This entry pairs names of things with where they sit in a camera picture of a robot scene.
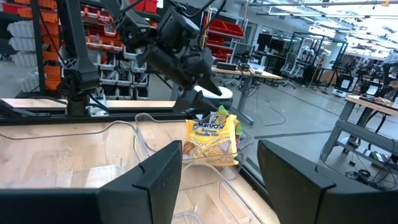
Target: yellow snack bag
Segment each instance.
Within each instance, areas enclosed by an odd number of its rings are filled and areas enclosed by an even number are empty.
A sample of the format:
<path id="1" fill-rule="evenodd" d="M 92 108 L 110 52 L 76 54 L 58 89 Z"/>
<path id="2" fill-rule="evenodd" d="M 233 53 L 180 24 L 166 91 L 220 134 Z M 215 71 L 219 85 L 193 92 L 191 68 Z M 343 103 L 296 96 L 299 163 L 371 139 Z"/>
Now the yellow snack bag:
<path id="1" fill-rule="evenodd" d="M 225 124 L 187 120 L 187 136 L 183 147 L 185 158 L 199 159 L 213 166 L 233 166 L 236 157 L 235 115 Z"/>

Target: ramen noodle package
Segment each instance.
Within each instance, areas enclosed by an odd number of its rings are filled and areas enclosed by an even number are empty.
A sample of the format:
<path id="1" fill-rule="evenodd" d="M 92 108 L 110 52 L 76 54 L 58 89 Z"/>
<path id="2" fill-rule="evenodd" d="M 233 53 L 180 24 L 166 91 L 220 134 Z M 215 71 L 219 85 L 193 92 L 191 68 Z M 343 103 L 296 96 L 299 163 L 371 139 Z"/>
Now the ramen noodle package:
<path id="1" fill-rule="evenodd" d="M 210 122 L 187 120 L 187 136 L 183 156 L 187 159 L 201 159 L 213 166 L 233 166 L 238 164 L 237 140 L 242 127 L 235 115 L 229 115 L 220 106 Z"/>

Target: concrete floor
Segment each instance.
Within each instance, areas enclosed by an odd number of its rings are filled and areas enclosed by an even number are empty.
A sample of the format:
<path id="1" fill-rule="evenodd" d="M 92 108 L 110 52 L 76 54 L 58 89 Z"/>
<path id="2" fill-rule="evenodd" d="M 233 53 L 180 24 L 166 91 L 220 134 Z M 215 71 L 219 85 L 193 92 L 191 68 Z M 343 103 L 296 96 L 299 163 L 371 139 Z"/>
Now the concrete floor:
<path id="1" fill-rule="evenodd" d="M 26 76 L 31 68 L 19 68 L 11 62 L 0 63 L 0 97 L 12 98 L 19 91 L 17 79 Z M 155 76 L 150 76 L 149 82 L 151 100 L 169 100 L 171 90 Z M 233 106 L 236 107 L 239 102 L 240 92 L 234 90 Z M 285 119 L 273 111 L 272 107 L 280 112 Z M 337 98 L 334 95 L 325 95 L 320 92 L 297 87 L 278 87 L 273 88 L 262 85 L 260 90 L 248 98 L 244 112 L 249 115 L 255 123 L 249 126 L 243 123 L 243 128 L 256 139 L 255 146 L 249 153 L 249 158 L 255 163 L 257 162 L 257 141 L 258 139 L 268 139 L 276 144 L 285 147 L 313 162 L 319 163 L 321 166 L 330 166 L 332 169 L 344 174 L 348 171 L 367 168 L 372 175 L 376 175 L 379 169 L 370 165 L 365 159 L 359 160 L 357 156 L 342 154 L 342 148 L 336 147 L 329 156 L 327 165 L 319 161 L 320 151 L 334 127 L 334 124 L 341 113 L 345 104 L 344 99 Z M 356 122 L 363 108 L 357 113 L 353 113 L 350 117 L 351 121 Z M 367 127 L 375 130 L 381 121 L 381 116 L 376 115 Z M 389 137 L 398 139 L 398 117 L 388 117 L 380 133 Z M 363 142 L 361 147 L 367 147 L 367 143 Z M 353 160 L 355 167 L 348 165 Z M 390 174 L 382 184 L 392 186 L 394 179 Z"/>

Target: office chair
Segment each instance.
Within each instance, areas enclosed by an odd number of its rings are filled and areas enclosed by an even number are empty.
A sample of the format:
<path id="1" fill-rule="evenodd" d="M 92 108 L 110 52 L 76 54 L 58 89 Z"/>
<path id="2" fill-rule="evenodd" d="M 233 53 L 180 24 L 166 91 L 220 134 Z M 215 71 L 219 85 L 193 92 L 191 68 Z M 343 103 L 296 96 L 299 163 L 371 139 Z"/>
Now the office chair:
<path id="1" fill-rule="evenodd" d="M 287 79 L 286 80 L 281 80 L 278 81 L 278 83 L 282 83 L 284 86 L 286 85 L 291 85 L 293 88 L 296 89 L 296 85 L 289 80 L 289 78 L 293 78 L 298 74 L 298 71 L 300 68 L 296 70 L 296 72 L 293 74 L 294 68 L 296 67 L 296 54 L 293 53 L 288 53 L 286 56 L 286 61 L 284 66 L 280 69 L 280 72 L 283 75 L 286 75 Z"/>

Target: workbench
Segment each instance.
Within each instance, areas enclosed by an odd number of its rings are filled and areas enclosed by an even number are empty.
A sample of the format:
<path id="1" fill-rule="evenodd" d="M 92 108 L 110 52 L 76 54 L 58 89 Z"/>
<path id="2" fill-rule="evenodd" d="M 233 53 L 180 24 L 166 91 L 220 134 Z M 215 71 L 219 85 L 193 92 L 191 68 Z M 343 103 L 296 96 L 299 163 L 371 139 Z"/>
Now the workbench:
<path id="1" fill-rule="evenodd" d="M 370 154 L 369 151 L 359 149 L 355 142 L 357 139 L 362 139 L 363 141 L 380 147 L 387 152 L 398 155 L 398 142 L 396 140 L 396 143 L 394 143 L 392 139 L 384 137 L 380 134 L 376 134 L 365 128 L 366 121 L 373 111 L 379 111 L 390 116 L 398 116 L 398 111 L 392 108 L 361 100 L 359 97 L 360 96 L 350 95 L 345 98 L 346 104 L 335 124 L 335 127 L 333 128 L 333 131 L 330 134 L 329 139 L 327 140 L 321 152 L 321 159 L 323 161 L 326 161 L 334 147 L 342 146 L 346 150 L 352 151 L 353 153 L 371 161 L 374 164 L 379 165 L 380 167 L 384 167 L 383 163 L 368 156 Z M 358 122 L 356 124 L 348 121 L 348 118 L 354 110 L 355 105 L 361 105 L 365 107 L 361 117 L 358 119 Z M 350 134 L 347 142 L 341 142 L 338 139 L 342 131 Z M 391 171 L 395 174 L 398 174 L 398 170 L 391 169 Z"/>
<path id="2" fill-rule="evenodd" d="M 240 75 L 243 76 L 244 78 L 244 83 L 242 89 L 248 89 L 251 86 L 251 83 L 253 82 L 253 78 L 258 77 L 258 78 L 270 78 L 273 80 L 281 80 L 282 77 L 278 75 L 271 74 L 269 72 L 265 71 L 257 71 L 255 72 L 261 72 L 261 75 L 255 74 L 254 72 L 241 72 L 241 71 L 230 71 L 230 70 L 223 70 L 219 68 L 211 68 L 211 71 L 220 73 L 220 74 L 226 74 L 226 75 Z M 243 119 L 245 122 L 249 123 L 250 125 L 254 124 L 254 120 L 250 118 L 248 115 L 244 114 L 243 110 L 246 105 L 246 100 L 248 98 L 245 97 L 243 94 L 241 94 L 241 97 L 239 99 L 238 107 L 233 108 L 231 107 L 231 111 L 233 114 L 237 115 L 239 118 Z"/>
<path id="3" fill-rule="evenodd" d="M 19 108 L 64 108 L 50 100 L 3 99 Z M 109 107 L 171 107 L 173 101 L 108 101 Z M 12 137 L 34 137 L 92 133 L 101 131 L 107 123 L 51 124 L 31 126 L 2 126 L 0 133 Z M 184 129 L 173 131 L 185 132 Z M 0 184 L 42 177 L 51 172 L 75 172 L 92 167 L 120 164 L 128 167 L 134 148 L 134 131 L 117 124 L 100 134 L 62 136 L 29 140 L 10 140 L 0 136 Z M 257 218 L 252 223 L 278 224 L 274 211 L 241 177 L 229 181 Z"/>

